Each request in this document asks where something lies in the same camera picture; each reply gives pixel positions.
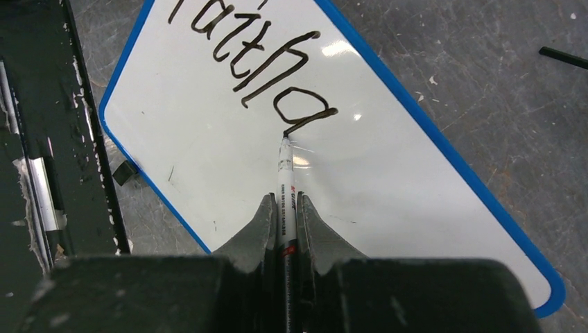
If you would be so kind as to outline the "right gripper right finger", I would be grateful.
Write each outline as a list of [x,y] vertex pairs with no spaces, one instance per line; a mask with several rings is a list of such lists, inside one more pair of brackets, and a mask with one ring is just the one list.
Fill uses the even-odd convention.
[[334,264],[367,256],[326,224],[309,196],[297,193],[297,239],[300,251],[310,260],[311,270],[326,275]]

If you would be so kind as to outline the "blue-framed whiteboard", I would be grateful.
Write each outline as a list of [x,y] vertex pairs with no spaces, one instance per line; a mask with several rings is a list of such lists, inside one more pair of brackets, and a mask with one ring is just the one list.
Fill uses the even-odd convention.
[[505,264],[535,313],[566,298],[553,266],[330,1],[146,1],[99,106],[102,127],[207,252],[295,186],[370,257]]

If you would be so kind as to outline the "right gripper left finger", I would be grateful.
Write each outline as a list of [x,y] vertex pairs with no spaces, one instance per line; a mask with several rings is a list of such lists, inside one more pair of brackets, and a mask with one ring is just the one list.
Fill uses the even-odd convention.
[[274,248],[276,225],[276,199],[269,193],[261,199],[251,221],[212,255],[228,259],[242,273],[253,273],[266,261],[266,253]]

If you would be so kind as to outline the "black whiteboard marker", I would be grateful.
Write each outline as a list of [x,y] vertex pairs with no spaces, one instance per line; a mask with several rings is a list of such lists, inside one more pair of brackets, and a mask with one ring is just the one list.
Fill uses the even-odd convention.
[[279,147],[277,172],[277,245],[284,299],[282,332],[299,332],[297,320],[297,215],[293,149],[288,135]]

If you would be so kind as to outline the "silver microphone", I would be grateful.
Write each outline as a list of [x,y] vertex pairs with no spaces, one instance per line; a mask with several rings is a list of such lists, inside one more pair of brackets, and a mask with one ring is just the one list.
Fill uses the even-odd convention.
[[546,56],[548,58],[552,58],[554,60],[558,60],[560,62],[567,63],[569,65],[573,65],[575,67],[588,69],[587,59],[581,58],[576,55],[571,55],[570,53],[566,53],[557,49],[552,49],[547,46],[543,46],[539,50],[539,54]]

